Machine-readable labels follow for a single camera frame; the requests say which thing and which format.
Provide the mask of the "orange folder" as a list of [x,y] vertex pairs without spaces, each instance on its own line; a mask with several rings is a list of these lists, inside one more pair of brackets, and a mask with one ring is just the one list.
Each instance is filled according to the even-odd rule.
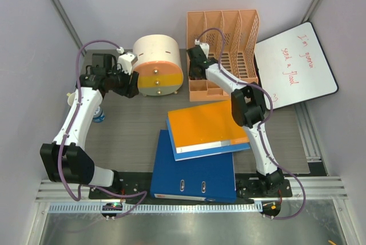
[[245,131],[232,117],[229,100],[171,110],[167,119],[176,147],[224,140],[232,144],[249,143]]

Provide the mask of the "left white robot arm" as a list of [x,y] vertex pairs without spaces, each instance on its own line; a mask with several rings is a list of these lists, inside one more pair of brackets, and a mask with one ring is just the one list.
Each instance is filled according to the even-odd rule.
[[52,143],[44,143],[40,149],[49,180],[99,186],[111,199],[121,194],[122,185],[117,180],[116,171],[96,166],[85,152],[85,142],[95,111],[105,94],[111,90],[127,98],[138,95],[138,76],[137,72],[80,76],[61,130]]

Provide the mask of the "yellow cabinet drawer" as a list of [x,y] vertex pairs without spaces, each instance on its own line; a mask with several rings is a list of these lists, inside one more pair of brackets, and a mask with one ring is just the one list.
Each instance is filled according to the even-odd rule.
[[183,83],[183,75],[178,74],[155,74],[152,76],[139,76],[139,88],[152,88],[158,86],[181,86]]

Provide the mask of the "orange desk file organizer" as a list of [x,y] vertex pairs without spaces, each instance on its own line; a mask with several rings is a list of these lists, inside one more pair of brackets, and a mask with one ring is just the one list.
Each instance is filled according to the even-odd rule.
[[257,10],[190,11],[186,16],[186,47],[208,43],[209,57],[245,82],[259,83],[254,49],[260,19]]

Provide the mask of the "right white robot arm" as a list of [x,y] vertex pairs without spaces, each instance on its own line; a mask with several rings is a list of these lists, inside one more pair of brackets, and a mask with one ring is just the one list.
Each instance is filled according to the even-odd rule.
[[247,83],[229,73],[215,58],[205,54],[201,45],[186,52],[189,77],[209,80],[230,95],[232,117],[249,137],[256,161],[258,189],[264,196],[272,196],[283,184],[284,175],[265,133],[264,90],[255,82]]

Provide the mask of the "white arched drawer cabinet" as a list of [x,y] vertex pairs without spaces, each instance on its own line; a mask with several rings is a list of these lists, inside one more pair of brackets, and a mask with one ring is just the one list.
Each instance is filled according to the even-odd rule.
[[170,36],[143,36],[134,43],[133,53],[138,57],[133,70],[139,76],[181,73],[184,77],[178,43]]

